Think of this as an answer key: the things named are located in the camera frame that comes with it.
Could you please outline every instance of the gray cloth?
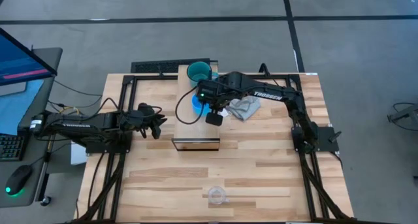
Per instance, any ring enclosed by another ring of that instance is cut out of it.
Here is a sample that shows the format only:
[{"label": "gray cloth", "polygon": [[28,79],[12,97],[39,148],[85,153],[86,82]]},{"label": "gray cloth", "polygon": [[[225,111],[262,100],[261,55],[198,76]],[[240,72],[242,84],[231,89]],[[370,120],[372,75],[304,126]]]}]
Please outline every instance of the gray cloth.
[{"label": "gray cloth", "polygon": [[235,117],[245,121],[250,118],[260,108],[258,97],[247,96],[241,100],[233,99],[226,107]]}]

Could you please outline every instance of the gray floor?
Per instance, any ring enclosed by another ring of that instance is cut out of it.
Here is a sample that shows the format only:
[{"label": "gray floor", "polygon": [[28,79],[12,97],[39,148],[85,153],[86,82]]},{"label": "gray floor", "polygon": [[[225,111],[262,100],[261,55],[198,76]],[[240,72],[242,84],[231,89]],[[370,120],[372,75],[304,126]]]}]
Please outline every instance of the gray floor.
[{"label": "gray floor", "polygon": [[[290,0],[297,16],[418,14],[418,0]],[[282,0],[5,0],[0,20],[284,15]],[[287,22],[2,25],[24,44],[64,49],[58,80],[100,93],[107,73],[130,62],[210,57],[223,71],[295,72]],[[318,72],[339,138],[357,218],[416,223],[418,134],[388,124],[391,105],[417,102],[418,21],[296,22],[306,72]],[[94,99],[54,86],[50,99]],[[54,223],[72,217],[82,170],[52,176],[41,208],[0,210],[0,223]]]}]

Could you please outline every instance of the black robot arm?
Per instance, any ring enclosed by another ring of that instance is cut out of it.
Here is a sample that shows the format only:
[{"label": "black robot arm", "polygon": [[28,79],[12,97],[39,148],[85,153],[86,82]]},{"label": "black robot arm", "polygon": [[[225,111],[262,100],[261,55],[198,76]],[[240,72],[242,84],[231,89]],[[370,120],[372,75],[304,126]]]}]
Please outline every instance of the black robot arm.
[{"label": "black robot arm", "polygon": [[86,147],[87,153],[126,152],[131,132],[140,131],[146,138],[151,129],[154,139],[161,134],[160,125],[167,119],[152,106],[138,105],[138,110],[115,111],[93,116],[73,116],[44,112],[32,118],[30,130],[37,137],[60,134]]},{"label": "black robot arm", "polygon": [[259,82],[236,71],[220,76],[216,80],[201,80],[197,84],[199,101],[209,104],[212,109],[206,117],[206,122],[218,126],[222,124],[222,116],[217,113],[231,100],[248,95],[285,103],[289,117],[300,125],[305,141],[313,147],[317,145],[317,125],[311,122],[300,91],[292,87]]}]

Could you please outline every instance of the floor tile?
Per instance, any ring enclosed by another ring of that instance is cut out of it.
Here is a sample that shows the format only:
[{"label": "floor tile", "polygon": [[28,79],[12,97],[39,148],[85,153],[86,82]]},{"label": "floor tile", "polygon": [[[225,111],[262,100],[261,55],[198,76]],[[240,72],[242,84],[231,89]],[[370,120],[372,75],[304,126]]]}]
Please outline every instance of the floor tile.
[{"label": "floor tile", "polygon": [[418,14],[418,0],[290,0],[293,16]]},{"label": "floor tile", "polygon": [[284,14],[283,0],[5,0],[0,20]]}]

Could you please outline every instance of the transparent cup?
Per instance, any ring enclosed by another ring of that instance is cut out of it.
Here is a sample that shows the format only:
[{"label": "transparent cup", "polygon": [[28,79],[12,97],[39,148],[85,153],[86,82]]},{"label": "transparent cup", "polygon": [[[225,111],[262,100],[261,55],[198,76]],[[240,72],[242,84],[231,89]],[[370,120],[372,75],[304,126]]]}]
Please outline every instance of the transparent cup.
[{"label": "transparent cup", "polygon": [[227,193],[222,187],[214,186],[208,191],[208,200],[211,204],[224,204],[228,203]]}]

